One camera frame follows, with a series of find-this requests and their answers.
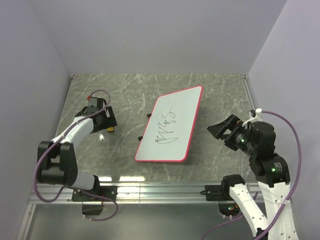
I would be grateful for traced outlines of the yellow whiteboard eraser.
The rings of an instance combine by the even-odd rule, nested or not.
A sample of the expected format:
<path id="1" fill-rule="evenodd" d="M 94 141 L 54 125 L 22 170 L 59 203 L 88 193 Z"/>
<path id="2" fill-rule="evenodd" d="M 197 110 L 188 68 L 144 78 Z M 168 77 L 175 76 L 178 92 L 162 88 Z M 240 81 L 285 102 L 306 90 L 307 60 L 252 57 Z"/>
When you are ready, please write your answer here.
<path id="1" fill-rule="evenodd" d="M 112 133 L 112 132 L 115 131 L 114 127 L 109 127 L 109 128 L 107 128 L 106 130 L 107 130 L 108 132 L 110 132 L 110 133 Z"/>

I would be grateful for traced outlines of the red framed whiteboard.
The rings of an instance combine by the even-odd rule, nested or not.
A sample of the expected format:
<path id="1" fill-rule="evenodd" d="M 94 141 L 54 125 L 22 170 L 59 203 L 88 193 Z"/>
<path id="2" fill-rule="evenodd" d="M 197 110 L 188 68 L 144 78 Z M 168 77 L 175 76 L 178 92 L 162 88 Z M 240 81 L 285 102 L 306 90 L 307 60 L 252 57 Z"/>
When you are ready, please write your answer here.
<path id="1" fill-rule="evenodd" d="M 163 94 L 156 99 L 140 140 L 136 162 L 181 163 L 186 160 L 203 86 Z"/>

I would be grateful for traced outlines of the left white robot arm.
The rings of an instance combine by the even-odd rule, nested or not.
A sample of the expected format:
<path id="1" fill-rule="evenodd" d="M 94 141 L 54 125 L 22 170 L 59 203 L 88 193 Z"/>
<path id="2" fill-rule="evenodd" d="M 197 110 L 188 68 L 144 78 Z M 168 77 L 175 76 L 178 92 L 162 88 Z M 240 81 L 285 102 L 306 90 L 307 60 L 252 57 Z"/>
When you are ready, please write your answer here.
<path id="1" fill-rule="evenodd" d="M 37 150 L 34 184 L 61 185 L 83 190 L 89 201 L 102 195 L 99 178 L 78 170 L 75 150 L 89 134 L 114 128 L 116 117 L 111 106 L 105 106 L 94 114 L 96 107 L 86 106 L 78 112 L 71 125 L 50 141 L 42 141 Z"/>

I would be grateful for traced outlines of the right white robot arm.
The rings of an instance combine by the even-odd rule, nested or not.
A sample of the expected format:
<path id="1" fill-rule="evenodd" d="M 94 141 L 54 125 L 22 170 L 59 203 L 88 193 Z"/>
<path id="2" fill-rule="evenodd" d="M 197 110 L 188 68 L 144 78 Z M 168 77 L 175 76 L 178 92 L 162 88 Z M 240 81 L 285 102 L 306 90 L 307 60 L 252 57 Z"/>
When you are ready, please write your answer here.
<path id="1" fill-rule="evenodd" d="M 207 127 L 210 134 L 233 151 L 241 150 L 249 157 L 249 166 L 261 190 L 266 212 L 263 213 L 239 174 L 224 176 L 220 193 L 233 200 L 247 221 L 254 240 L 297 240 L 291 196 L 298 180 L 291 184 L 286 160 L 275 152 L 274 127 L 262 120 L 263 111 L 251 112 L 242 121 L 234 114 Z"/>

